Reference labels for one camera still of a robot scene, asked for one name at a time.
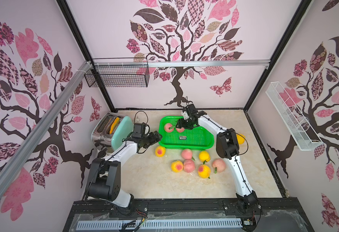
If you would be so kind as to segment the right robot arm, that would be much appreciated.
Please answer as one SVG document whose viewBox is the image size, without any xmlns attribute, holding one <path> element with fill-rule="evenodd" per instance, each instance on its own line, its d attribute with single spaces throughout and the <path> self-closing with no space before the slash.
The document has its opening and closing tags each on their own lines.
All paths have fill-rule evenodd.
<svg viewBox="0 0 339 232">
<path fill-rule="evenodd" d="M 251 211 L 253 207 L 258 205 L 258 198 L 241 164 L 237 133 L 233 128 L 228 129 L 216 123 L 203 111 L 194 114 L 183 111 L 182 118 L 176 124 L 177 128 L 187 130 L 192 130 L 196 126 L 205 128 L 215 136 L 216 152 L 231 169 L 236 185 L 237 208 L 243 214 Z"/>
</svg>

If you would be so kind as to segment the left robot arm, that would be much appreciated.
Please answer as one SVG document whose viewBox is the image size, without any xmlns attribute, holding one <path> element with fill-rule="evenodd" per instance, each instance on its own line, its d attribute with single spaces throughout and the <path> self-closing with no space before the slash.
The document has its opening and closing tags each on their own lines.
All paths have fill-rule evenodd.
<svg viewBox="0 0 339 232">
<path fill-rule="evenodd" d="M 122 190 L 122 167 L 132 156 L 139 154 L 140 149 L 148 149 L 162 138 L 163 136 L 157 131 L 139 137 L 130 134 L 110 156 L 94 159 L 83 200 L 89 198 L 106 200 L 118 207 L 129 208 L 134 197 Z"/>
</svg>

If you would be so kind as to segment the pink peach front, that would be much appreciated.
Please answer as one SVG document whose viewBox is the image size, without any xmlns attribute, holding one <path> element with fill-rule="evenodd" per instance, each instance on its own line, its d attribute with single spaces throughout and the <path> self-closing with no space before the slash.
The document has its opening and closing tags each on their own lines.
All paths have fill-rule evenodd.
<svg viewBox="0 0 339 232">
<path fill-rule="evenodd" d="M 165 132 L 167 132 L 167 133 L 171 133 L 171 132 L 173 132 L 174 130 L 175 130 L 175 126 L 174 125 L 172 125 L 171 123 L 166 123 L 165 125 L 164 125 L 164 130 L 165 130 Z"/>
</svg>

